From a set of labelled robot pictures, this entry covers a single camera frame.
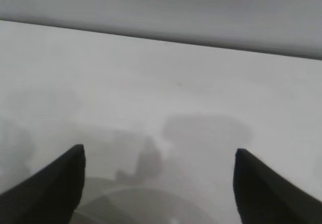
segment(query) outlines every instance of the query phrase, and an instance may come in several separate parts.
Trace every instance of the white surface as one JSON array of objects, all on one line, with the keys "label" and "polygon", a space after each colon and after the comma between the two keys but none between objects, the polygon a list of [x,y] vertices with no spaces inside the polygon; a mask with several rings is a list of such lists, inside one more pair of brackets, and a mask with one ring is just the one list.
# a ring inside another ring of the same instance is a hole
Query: white surface
[{"label": "white surface", "polygon": [[320,61],[8,22],[0,56],[2,191],[83,143],[84,205],[139,184],[239,223],[244,147],[322,199]]},{"label": "white surface", "polygon": [[322,57],[322,0],[0,0],[0,19]]}]

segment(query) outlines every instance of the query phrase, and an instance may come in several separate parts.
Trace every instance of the dark edge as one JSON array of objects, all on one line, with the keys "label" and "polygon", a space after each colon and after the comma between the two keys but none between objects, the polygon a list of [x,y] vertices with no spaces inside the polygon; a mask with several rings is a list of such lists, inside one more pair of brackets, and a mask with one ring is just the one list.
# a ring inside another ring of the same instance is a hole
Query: dark edge
[{"label": "dark edge", "polygon": [[180,43],[180,44],[189,44],[189,45],[198,45],[198,46],[206,46],[206,47],[213,47],[213,48],[221,48],[221,49],[232,49],[232,50],[239,50],[239,51],[248,51],[248,52],[255,52],[255,53],[263,53],[263,54],[272,54],[272,55],[281,55],[281,56],[289,56],[289,57],[296,57],[296,58],[305,58],[305,59],[315,59],[315,60],[322,60],[322,55],[314,55],[314,54],[305,54],[305,53],[294,53],[286,51],[276,51],[270,49],[259,49],[259,48],[248,48],[242,46],[235,46],[229,43],[219,43],[219,42],[210,42],[210,40],[193,40],[193,39],[183,39],[182,37],[162,37],[162,36],[151,36],[149,33],[124,33],[127,30],[102,30],[102,29],[90,29],[87,27],[80,27],[80,26],[71,26],[69,24],[60,24],[60,23],[39,23],[33,20],[16,20],[16,19],[6,19],[0,18],[0,21],[7,21],[7,22],[14,22],[14,23],[22,23],[22,24],[32,24],[32,25],[39,25],[39,26],[47,26],[47,27],[55,27],[55,28],[63,28],[63,29],[72,29],[72,30],[80,30],[80,31],[88,31],[93,33],[103,33],[103,34],[111,34],[117,36],[126,36],[131,38],[139,38],[139,39],[149,39],[149,40],[157,40],[157,41],[164,41],[164,42],[171,42],[171,43]]}]

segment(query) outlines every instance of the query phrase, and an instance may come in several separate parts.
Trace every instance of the white table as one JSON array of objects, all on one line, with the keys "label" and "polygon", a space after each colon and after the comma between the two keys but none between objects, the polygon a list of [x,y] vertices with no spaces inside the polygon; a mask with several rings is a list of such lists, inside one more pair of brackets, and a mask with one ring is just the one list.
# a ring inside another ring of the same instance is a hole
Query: white table
[{"label": "white table", "polygon": [[234,224],[243,147],[322,200],[320,61],[3,21],[0,59],[1,191],[83,143],[80,212]]}]

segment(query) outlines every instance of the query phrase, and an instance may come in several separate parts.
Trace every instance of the white wall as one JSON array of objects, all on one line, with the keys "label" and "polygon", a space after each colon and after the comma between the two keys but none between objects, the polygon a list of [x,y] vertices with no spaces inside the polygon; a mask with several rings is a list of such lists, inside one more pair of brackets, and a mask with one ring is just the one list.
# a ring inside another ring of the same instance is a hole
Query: white wall
[{"label": "white wall", "polygon": [[0,0],[0,18],[322,57],[322,0]]},{"label": "white wall", "polygon": [[244,147],[322,200],[318,60],[1,21],[0,55],[0,191],[83,143],[79,211],[239,224]]}]

